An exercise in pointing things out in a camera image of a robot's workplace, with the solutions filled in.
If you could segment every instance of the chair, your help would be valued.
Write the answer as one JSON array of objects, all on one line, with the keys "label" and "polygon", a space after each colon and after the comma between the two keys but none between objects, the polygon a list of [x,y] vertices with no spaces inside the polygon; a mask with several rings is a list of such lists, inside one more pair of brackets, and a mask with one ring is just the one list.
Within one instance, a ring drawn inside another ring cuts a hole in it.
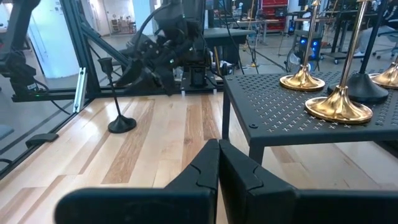
[{"label": "chair", "polygon": [[[393,19],[390,22],[398,22],[398,19]],[[393,48],[383,49],[383,50],[375,50],[372,55],[376,56],[377,53],[381,52],[376,58],[380,59],[381,55],[390,53],[391,59],[398,53],[398,30],[383,32],[377,35],[378,37],[386,36],[391,42],[396,43]]]}]

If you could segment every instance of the gold stanchion pole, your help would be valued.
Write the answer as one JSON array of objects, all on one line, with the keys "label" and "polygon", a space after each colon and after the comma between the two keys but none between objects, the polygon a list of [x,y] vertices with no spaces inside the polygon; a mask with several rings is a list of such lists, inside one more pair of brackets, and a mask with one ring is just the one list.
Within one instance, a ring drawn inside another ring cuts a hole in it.
[{"label": "gold stanchion pole", "polygon": [[285,77],[280,78],[280,85],[291,89],[291,90],[300,90],[300,91],[317,91],[321,90],[325,86],[325,82],[320,80],[319,78],[311,77],[310,72],[308,71],[308,55],[311,50],[311,43],[313,33],[315,32],[316,19],[318,14],[320,2],[319,0],[314,0],[312,3],[313,12],[310,24],[310,30],[308,32],[308,40],[307,40],[307,49],[304,54],[304,62],[300,66],[300,71],[295,75],[287,75]]},{"label": "gold stanchion pole", "polygon": [[398,57],[383,73],[369,74],[371,80],[384,88],[398,89]]},{"label": "gold stanchion pole", "polygon": [[361,7],[356,16],[355,30],[350,42],[340,84],[336,86],[335,90],[329,97],[313,98],[305,102],[305,109],[308,113],[318,118],[345,124],[367,123],[372,118],[373,112],[371,109],[349,100],[347,94],[348,88],[346,85],[349,68],[353,61],[355,46],[358,42],[359,30],[366,11],[367,1],[370,0],[358,0],[358,2],[361,2]]}]

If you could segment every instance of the black perforated table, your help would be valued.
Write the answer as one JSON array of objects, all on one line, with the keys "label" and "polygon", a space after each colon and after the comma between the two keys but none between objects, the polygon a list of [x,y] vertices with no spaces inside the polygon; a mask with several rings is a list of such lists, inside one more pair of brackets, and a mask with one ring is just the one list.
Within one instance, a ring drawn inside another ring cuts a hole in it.
[{"label": "black perforated table", "polygon": [[224,80],[223,139],[229,138],[231,104],[249,143],[249,157],[261,164],[264,147],[398,139],[398,91],[390,90],[373,110],[370,123],[354,126],[331,123],[304,110],[306,100],[327,96],[326,86],[337,82],[341,72],[319,72],[326,82],[323,91],[302,92],[282,88],[279,78],[286,74],[235,75]]}]

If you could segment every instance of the gray floor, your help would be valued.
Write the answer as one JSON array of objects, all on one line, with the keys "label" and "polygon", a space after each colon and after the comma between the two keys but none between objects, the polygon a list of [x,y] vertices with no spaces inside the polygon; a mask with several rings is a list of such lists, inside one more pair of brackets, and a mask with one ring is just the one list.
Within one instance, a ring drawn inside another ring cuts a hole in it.
[{"label": "gray floor", "polygon": [[[349,38],[351,33],[347,34],[347,40],[345,41],[345,47],[348,47]],[[104,40],[111,44],[115,49],[123,49],[125,43],[129,40],[129,36],[118,36],[118,37],[104,37]],[[333,40],[333,34],[327,34],[324,40]],[[267,45],[259,44],[257,46],[257,51],[265,55],[272,61],[278,63],[284,67],[284,61],[286,60],[286,54],[289,52],[292,46],[292,37],[283,37],[281,35],[268,35]],[[380,37],[376,40],[374,50],[384,49],[392,47],[394,44],[390,43],[386,38]],[[100,57],[108,57],[107,53],[101,50],[98,46],[93,44],[93,48],[99,53]],[[76,87],[76,76],[68,78],[58,78],[58,79],[46,79],[40,72],[39,66],[35,61],[34,54],[32,52],[26,52],[28,63],[37,68],[36,79],[44,82],[51,89],[53,88],[75,88]],[[241,60],[243,65],[249,65],[251,63],[251,56],[246,51],[241,50],[240,52]],[[101,81],[101,86],[106,86],[108,84],[105,75],[102,73],[99,63],[96,61],[97,58],[93,55],[95,61],[96,71],[98,79]],[[371,57],[368,70],[379,70],[380,68],[387,68],[391,63],[390,56],[388,54],[382,56],[380,60],[376,60]],[[282,73],[283,70],[269,61],[268,59],[257,55],[257,63],[260,65],[260,73]],[[321,71],[342,71],[344,61],[341,61],[338,65],[333,63],[331,58],[325,58],[320,62]],[[351,70],[359,70],[361,62],[359,59],[354,59]],[[256,69],[247,68],[245,69],[245,74],[256,73]],[[15,131],[2,141],[0,141],[0,157],[6,159],[15,159],[22,152],[26,150],[25,141],[31,136],[40,133],[47,133],[57,124],[61,123],[67,115],[58,110],[50,102],[29,102],[29,103],[13,103],[11,96],[13,90],[9,84],[7,78],[0,76],[0,86],[2,87],[2,92],[0,92],[0,124],[6,124],[12,126]],[[60,106],[65,107],[67,111],[71,111],[71,106],[66,106],[70,104],[70,101],[58,101]],[[12,144],[13,146],[7,150],[7,146]],[[0,164],[0,169],[2,169],[5,164]]]}]

